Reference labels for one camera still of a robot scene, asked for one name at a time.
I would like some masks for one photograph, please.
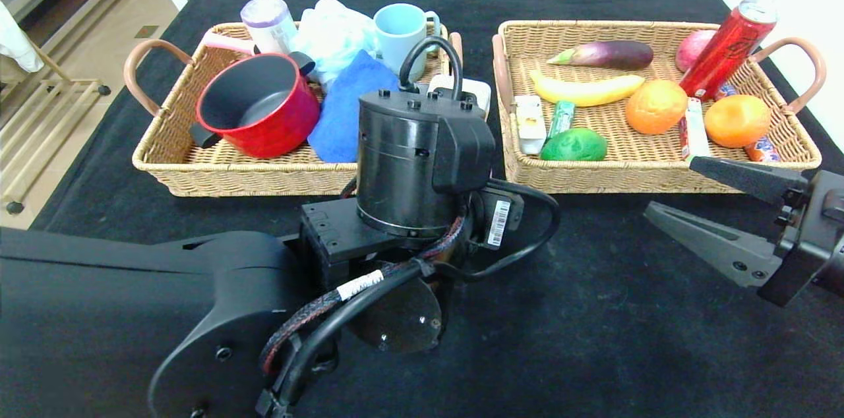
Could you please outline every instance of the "blue cloth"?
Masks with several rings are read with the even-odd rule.
[[[378,88],[398,90],[398,78],[380,61],[360,51],[331,84],[322,101],[322,114],[308,143],[326,163],[353,163],[358,159],[358,112],[362,94]]]

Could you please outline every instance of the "banana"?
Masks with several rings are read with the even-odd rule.
[[[564,82],[531,70],[533,89],[543,100],[557,103],[568,100],[575,106],[597,106],[617,102],[633,94],[645,82],[638,75],[621,75],[599,82]]]

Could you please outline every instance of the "white power strip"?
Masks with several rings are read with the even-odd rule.
[[[431,84],[428,85],[428,93],[433,92],[437,88],[451,88],[454,85],[454,78],[451,75],[435,75],[431,79]],[[473,94],[477,99],[477,108],[483,110],[483,118],[486,119],[489,115],[489,98],[492,96],[492,88],[486,82],[480,80],[472,80],[464,78],[464,92]]]

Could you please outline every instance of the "wicker basket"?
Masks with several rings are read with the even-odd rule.
[[[508,21],[501,24],[498,35],[493,38],[493,46],[507,179],[546,193],[738,192],[688,169],[688,163],[680,155],[678,127],[657,136],[642,135],[631,129],[625,121],[623,102],[576,111],[573,127],[593,129],[608,140],[607,157],[602,162],[545,162],[522,153],[515,112],[510,113],[513,96],[534,94],[528,76],[530,70],[541,69],[545,75],[576,82],[624,73],[545,63],[561,49],[595,40],[639,40],[651,46],[654,58],[650,67],[635,73],[647,79],[678,81],[682,75],[675,67],[679,43],[693,31],[717,27],[716,24],[688,22],[632,21]],[[786,108],[783,97],[756,61],[743,64],[730,82],[739,93],[760,97],[773,108],[768,136],[783,162],[760,164],[799,171],[820,164],[820,152],[814,142],[796,115]],[[551,121],[553,109],[550,103],[543,103],[546,123]],[[712,156],[748,160],[740,148],[730,150],[711,142],[709,148]]]
[[[432,28],[433,25],[429,22],[428,31]],[[243,24],[219,24],[212,30],[224,36],[249,39]],[[448,37],[444,25],[441,26],[440,35]],[[452,34],[450,40],[458,55],[462,57],[459,34]],[[175,49],[169,43],[162,43],[160,40],[155,42],[150,47],[163,45],[171,50]],[[245,156],[224,140],[205,150],[193,144],[188,129],[196,121],[196,98],[211,78],[244,57],[245,55],[228,49],[206,47],[202,44],[196,48],[193,57],[184,55],[182,60],[186,61],[187,66],[135,148],[132,155],[133,165],[154,175],[175,196],[293,196],[340,193],[355,175],[356,163],[321,162],[307,143],[284,156],[267,160]],[[135,65],[127,61],[126,70],[130,69],[133,73]],[[449,73],[448,57],[441,50],[429,54],[421,80],[428,81],[437,73]],[[322,101],[319,86],[314,84],[313,88]]]

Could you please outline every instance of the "red apple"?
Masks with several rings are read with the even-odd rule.
[[[677,48],[677,57],[675,59],[677,68],[682,73],[685,73],[694,64],[700,52],[703,52],[706,44],[709,43],[709,40],[714,35],[715,30],[697,30],[683,39],[683,42]]]

